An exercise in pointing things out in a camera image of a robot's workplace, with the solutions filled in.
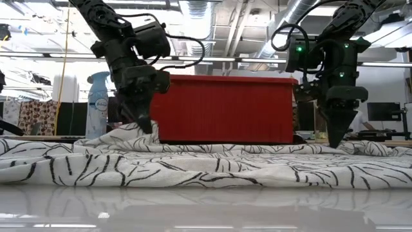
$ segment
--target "cable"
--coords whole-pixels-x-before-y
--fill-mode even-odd
[[[63,71],[62,71],[62,79],[61,79],[60,88],[59,88],[59,97],[57,98],[54,136],[57,135],[57,123],[59,121],[59,112],[60,112],[61,97],[62,97],[62,91],[63,91],[64,71],[66,70],[66,59],[67,59],[67,50],[68,50],[68,41],[69,41],[69,23],[70,23],[70,1],[68,1],[68,7],[67,7],[66,44],[65,44],[66,49],[64,51]]]
[[[119,16],[120,16],[120,17],[142,17],[142,16],[150,16],[150,17],[152,17],[158,24],[160,24],[160,22],[159,22],[159,20],[157,19],[157,17],[156,17],[155,15],[153,15],[153,14],[150,14],[150,13],[142,13],[142,14],[134,14],[134,15],[121,15],[121,14],[119,14]],[[163,70],[165,70],[166,68],[188,68],[188,67],[191,67],[191,66],[194,66],[194,65],[197,65],[197,64],[201,63],[201,61],[202,61],[203,58],[205,57],[205,53],[206,53],[205,51],[206,51],[206,49],[205,49],[205,45],[203,45],[203,43],[202,43],[200,40],[195,39],[195,38],[192,38],[192,37],[182,36],[182,35],[169,35],[168,33],[165,33],[165,34],[166,34],[166,36],[168,36],[168,37],[171,38],[171,39],[187,39],[187,40],[190,40],[190,41],[197,42],[197,43],[201,46],[201,56],[200,56],[200,58],[199,58],[197,61],[194,61],[194,62],[191,63],[191,64],[185,64],[185,65],[182,65],[182,66],[168,65],[168,66],[164,66],[163,68],[161,68],[160,71],[163,71]],[[159,58],[160,58],[160,56],[158,55],[158,56],[150,63],[150,65],[156,63],[156,62],[159,60]]]
[[[158,24],[160,24],[159,20],[157,17],[153,14],[150,13],[141,13],[141,14],[134,14],[134,15],[121,15],[119,14],[120,17],[142,17],[142,16],[150,16],[152,17]]]
[[[203,43],[200,40],[192,38],[192,37],[182,36],[182,35],[169,35],[168,33],[166,33],[166,36],[168,36],[171,39],[187,39],[187,40],[190,40],[190,41],[197,42],[201,46],[201,56],[197,61],[194,61],[191,64],[185,64],[185,65],[182,65],[182,66],[168,65],[168,66],[164,66],[163,68],[161,68],[160,71],[163,71],[166,68],[188,68],[188,67],[191,67],[191,66],[195,66],[195,65],[201,63],[201,61],[205,57],[205,53],[206,53],[205,52],[206,51],[205,45],[203,45]]]
[[[317,44],[316,46],[314,46],[314,47],[312,48],[312,50],[310,50],[310,53],[316,52],[317,50],[320,50],[321,48],[325,47],[325,45],[330,45],[330,46],[336,47],[336,49],[337,49],[337,51],[338,51],[338,53],[339,53],[339,54],[338,54],[339,60],[338,60],[337,62],[335,62],[335,66],[332,66],[331,68],[328,68],[327,70],[323,70],[323,71],[317,72],[317,73],[316,73],[316,77],[318,77],[318,76],[320,76],[320,75],[324,75],[324,74],[326,74],[326,73],[333,72],[335,69],[337,69],[337,68],[343,63],[343,60],[344,60],[345,51],[344,51],[343,47],[342,47],[338,42],[334,41],[333,39],[325,39],[325,40],[323,40],[322,42],[320,42],[319,44]]]
[[[289,27],[292,28],[291,31],[293,31],[294,28],[298,29],[303,34],[303,37],[304,37],[304,47],[305,47],[305,49],[304,49],[304,53],[303,53],[303,55],[304,55],[304,57],[303,57],[303,81],[307,82],[308,81],[308,77],[307,77],[307,73],[308,73],[307,58],[308,58],[308,55],[309,55],[309,37],[308,37],[307,32],[299,25],[288,23],[288,24],[285,24],[283,26],[280,26],[278,29],[275,30],[275,32],[272,34],[272,36],[270,38],[270,44],[272,45],[272,48],[275,51],[278,51],[278,52],[286,51],[290,46],[289,36],[288,36],[288,39],[286,41],[286,44],[282,48],[278,48],[277,46],[275,46],[275,44],[273,43],[273,39],[275,38],[276,34],[278,34],[281,30],[283,30],[285,28],[289,28]]]
[[[149,65],[154,65],[156,64],[156,62],[160,59],[160,55],[157,55],[156,58],[154,58],[154,60],[152,62],[150,62]]]

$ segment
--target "patterned fabric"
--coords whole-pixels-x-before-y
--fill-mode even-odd
[[[3,104],[3,120],[14,126],[19,125],[19,116],[20,116],[20,107],[21,102],[12,100],[6,101]],[[8,131],[4,131],[3,135],[13,135]]]
[[[28,101],[21,104],[19,128],[30,135],[33,125],[41,122],[37,135],[54,135],[57,102]]]
[[[75,145],[0,140],[0,183],[174,187],[410,188],[412,150],[376,142],[244,146],[159,144],[128,124]]]

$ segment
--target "computer monitor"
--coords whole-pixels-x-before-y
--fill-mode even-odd
[[[399,102],[369,102],[368,119],[369,121],[401,121]]]
[[[116,97],[109,97],[108,122],[122,122],[122,119],[118,116],[117,108],[118,104]]]

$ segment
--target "yellow rope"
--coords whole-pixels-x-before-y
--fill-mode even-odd
[[[57,110],[56,110],[55,129],[54,129],[55,136],[57,135],[57,122],[59,120],[59,112],[60,112],[61,97],[62,97],[62,90],[63,90],[64,71],[66,69],[66,58],[67,58],[68,41],[69,41],[69,23],[70,23],[70,2],[68,2],[68,7],[67,7],[66,48],[64,51],[63,72],[62,72],[62,79],[60,80],[59,98],[57,99]]]

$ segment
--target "glossy table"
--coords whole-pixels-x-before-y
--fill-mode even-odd
[[[0,186],[0,231],[412,231],[412,191]]]

